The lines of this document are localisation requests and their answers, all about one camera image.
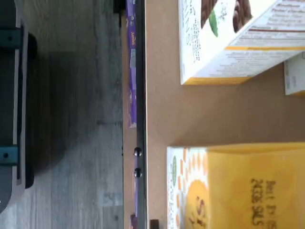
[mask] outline cardboard box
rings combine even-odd
[[[305,95],[305,52],[285,61],[286,95]]]
[[[305,143],[167,149],[169,229],[305,228]]]
[[[240,83],[305,50],[304,0],[179,0],[181,84]]]

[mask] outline wooden floor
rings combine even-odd
[[[29,74],[34,186],[1,229],[120,229],[122,81],[112,0],[24,0],[39,58]]]

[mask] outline brown tabletop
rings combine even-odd
[[[148,220],[166,228],[166,147],[305,140],[283,65],[235,86],[181,86],[178,1],[146,1]]]

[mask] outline small white box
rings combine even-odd
[[[286,95],[305,95],[305,52],[284,63]]]
[[[304,0],[179,0],[181,84],[240,83],[305,50]]]

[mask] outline purple package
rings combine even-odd
[[[130,216],[130,228],[138,229],[138,219],[134,214]]]
[[[129,91],[128,116],[129,128],[137,124],[137,97],[136,97],[136,28],[135,28],[135,0],[126,0],[126,19],[129,50]]]

